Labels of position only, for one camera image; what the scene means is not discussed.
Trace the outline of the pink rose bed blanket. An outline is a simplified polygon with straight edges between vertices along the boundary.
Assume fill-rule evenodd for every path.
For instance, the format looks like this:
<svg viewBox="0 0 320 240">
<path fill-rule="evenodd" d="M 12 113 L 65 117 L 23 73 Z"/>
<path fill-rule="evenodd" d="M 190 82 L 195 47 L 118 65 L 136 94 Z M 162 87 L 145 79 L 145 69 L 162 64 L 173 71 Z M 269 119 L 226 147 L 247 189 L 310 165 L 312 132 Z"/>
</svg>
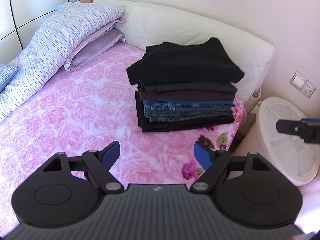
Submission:
<svg viewBox="0 0 320 240">
<path fill-rule="evenodd" d="M 11 207 L 15 189 L 56 152 L 69 156 L 120 143 L 111 173 L 123 184 L 187 184 L 200 174 L 193 145 L 228 149 L 246 119 L 235 99 L 232 124 L 168 133 L 138 126 L 136 86 L 126 69 L 143 52 L 116 43 L 77 71 L 60 69 L 44 87 L 1 123 L 1 235 L 18 220 Z"/>
</svg>

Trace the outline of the dark grey folded garment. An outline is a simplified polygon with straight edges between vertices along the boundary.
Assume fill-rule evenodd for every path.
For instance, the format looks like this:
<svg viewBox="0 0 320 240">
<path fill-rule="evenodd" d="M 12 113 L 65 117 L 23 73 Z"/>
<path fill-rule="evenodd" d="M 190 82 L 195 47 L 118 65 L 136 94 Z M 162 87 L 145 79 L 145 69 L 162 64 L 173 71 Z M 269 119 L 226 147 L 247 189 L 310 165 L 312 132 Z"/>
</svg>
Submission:
<svg viewBox="0 0 320 240">
<path fill-rule="evenodd" d="M 229 92 L 235 94 L 238 89 L 231 83 L 218 82 L 170 82 L 139 84 L 138 89 L 146 92 L 166 92 L 171 90 L 207 90 L 213 92 Z"/>
</svg>

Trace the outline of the white wall switch socket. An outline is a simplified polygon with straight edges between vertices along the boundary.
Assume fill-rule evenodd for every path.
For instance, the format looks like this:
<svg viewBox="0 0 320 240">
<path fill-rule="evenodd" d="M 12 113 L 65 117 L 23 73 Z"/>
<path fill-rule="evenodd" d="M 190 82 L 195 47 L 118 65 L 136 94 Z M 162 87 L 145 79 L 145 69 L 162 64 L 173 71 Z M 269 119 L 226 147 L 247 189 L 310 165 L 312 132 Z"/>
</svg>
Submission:
<svg viewBox="0 0 320 240">
<path fill-rule="evenodd" d="M 299 72 L 295 72 L 290 83 L 308 99 L 316 90 L 316 86 Z"/>
</svg>

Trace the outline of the white round stool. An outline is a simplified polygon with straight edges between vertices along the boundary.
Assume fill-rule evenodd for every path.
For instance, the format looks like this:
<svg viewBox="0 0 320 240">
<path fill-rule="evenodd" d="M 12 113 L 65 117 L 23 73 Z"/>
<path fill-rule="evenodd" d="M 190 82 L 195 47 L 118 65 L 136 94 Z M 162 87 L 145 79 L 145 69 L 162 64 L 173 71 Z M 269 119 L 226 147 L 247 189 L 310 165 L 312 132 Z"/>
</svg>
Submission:
<svg viewBox="0 0 320 240">
<path fill-rule="evenodd" d="M 294 104 L 273 97 L 261 103 L 255 122 L 262 155 L 296 186 L 315 178 L 319 170 L 319 146 L 306 144 L 295 135 L 279 133 L 276 123 L 280 119 L 299 121 L 304 117 Z"/>
</svg>

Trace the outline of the purple pillow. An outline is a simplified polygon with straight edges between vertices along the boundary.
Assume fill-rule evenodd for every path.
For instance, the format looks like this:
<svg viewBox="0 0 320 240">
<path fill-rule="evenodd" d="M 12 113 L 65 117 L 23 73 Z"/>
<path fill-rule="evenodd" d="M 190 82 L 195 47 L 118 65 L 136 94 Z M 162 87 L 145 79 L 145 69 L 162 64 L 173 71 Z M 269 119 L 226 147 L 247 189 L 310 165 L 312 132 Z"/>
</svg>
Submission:
<svg viewBox="0 0 320 240">
<path fill-rule="evenodd" d="M 109 50 L 118 41 L 125 43 L 124 34 L 116 29 L 116 25 L 125 22 L 123 18 L 118 18 L 81 41 L 63 64 L 65 70 L 76 71 L 84 64 Z"/>
</svg>

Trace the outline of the blue checked pillow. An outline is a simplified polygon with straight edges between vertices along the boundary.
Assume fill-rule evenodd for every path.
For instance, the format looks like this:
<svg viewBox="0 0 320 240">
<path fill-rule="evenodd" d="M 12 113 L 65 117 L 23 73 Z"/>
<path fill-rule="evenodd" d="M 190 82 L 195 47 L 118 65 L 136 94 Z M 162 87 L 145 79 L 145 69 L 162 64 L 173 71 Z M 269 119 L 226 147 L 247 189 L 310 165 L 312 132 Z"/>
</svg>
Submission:
<svg viewBox="0 0 320 240">
<path fill-rule="evenodd" d="M 0 92 L 10 83 L 12 78 L 20 71 L 19 67 L 1 63 L 0 65 Z"/>
</svg>

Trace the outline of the black jacket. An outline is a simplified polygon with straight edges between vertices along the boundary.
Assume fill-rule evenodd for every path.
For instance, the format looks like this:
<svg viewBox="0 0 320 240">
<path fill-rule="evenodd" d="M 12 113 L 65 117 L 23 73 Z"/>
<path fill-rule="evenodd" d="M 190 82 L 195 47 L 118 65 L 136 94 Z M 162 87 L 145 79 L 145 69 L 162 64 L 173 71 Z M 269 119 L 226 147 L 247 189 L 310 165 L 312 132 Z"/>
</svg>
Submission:
<svg viewBox="0 0 320 240">
<path fill-rule="evenodd" d="M 230 59 L 219 39 L 183 46 L 170 42 L 149 46 L 127 69 L 132 85 L 169 82 L 237 83 L 244 72 Z"/>
</svg>

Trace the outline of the striped white duvet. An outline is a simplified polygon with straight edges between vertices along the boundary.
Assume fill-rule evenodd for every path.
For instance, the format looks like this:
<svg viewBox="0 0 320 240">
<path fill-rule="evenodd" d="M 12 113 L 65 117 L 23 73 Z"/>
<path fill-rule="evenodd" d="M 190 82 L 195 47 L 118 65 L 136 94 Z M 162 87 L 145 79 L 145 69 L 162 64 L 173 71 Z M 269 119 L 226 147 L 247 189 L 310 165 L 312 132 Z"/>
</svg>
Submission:
<svg viewBox="0 0 320 240">
<path fill-rule="evenodd" d="M 75 2 L 47 18 L 9 62 L 18 72 L 1 91 L 1 120 L 38 92 L 85 38 L 120 19 L 123 12 L 119 4 Z"/>
</svg>

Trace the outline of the black folded garment bottom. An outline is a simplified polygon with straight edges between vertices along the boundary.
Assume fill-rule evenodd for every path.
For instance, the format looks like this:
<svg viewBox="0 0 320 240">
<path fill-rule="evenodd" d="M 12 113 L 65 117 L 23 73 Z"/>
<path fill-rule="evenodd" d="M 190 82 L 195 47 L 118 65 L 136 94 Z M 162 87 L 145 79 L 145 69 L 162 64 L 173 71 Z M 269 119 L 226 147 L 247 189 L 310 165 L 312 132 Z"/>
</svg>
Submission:
<svg viewBox="0 0 320 240">
<path fill-rule="evenodd" d="M 138 126 L 142 129 L 142 132 L 183 131 L 190 129 L 206 128 L 216 125 L 232 124 L 235 121 L 231 113 L 227 115 L 197 118 L 175 122 L 150 122 L 144 116 L 144 106 L 143 103 L 139 100 L 139 95 L 137 91 L 135 91 L 135 101 L 137 109 Z"/>
</svg>

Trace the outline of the dark brown folded garment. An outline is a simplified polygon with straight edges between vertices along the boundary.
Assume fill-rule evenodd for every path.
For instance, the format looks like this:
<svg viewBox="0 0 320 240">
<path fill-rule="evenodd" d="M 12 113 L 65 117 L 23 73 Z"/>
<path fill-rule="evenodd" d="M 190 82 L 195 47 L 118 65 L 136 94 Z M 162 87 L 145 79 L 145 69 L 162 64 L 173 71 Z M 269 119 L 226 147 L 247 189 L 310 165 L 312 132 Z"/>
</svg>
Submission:
<svg viewBox="0 0 320 240">
<path fill-rule="evenodd" d="M 140 101 L 169 100 L 169 101 L 217 101 L 234 100 L 235 94 L 230 92 L 214 92 L 207 90 L 170 90 L 164 92 L 146 91 L 142 85 L 138 85 L 137 92 Z"/>
</svg>

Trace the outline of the folded blue jeans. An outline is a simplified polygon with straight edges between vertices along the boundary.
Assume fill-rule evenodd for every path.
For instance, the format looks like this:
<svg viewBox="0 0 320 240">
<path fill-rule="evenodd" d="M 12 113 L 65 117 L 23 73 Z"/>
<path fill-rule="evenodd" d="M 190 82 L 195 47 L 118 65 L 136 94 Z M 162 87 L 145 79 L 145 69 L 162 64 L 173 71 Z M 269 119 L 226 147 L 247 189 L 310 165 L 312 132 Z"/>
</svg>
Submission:
<svg viewBox="0 0 320 240">
<path fill-rule="evenodd" d="M 142 102 L 144 116 L 150 122 L 176 122 L 216 116 L 231 116 L 235 106 L 231 100 L 217 101 L 163 101 Z"/>
</svg>

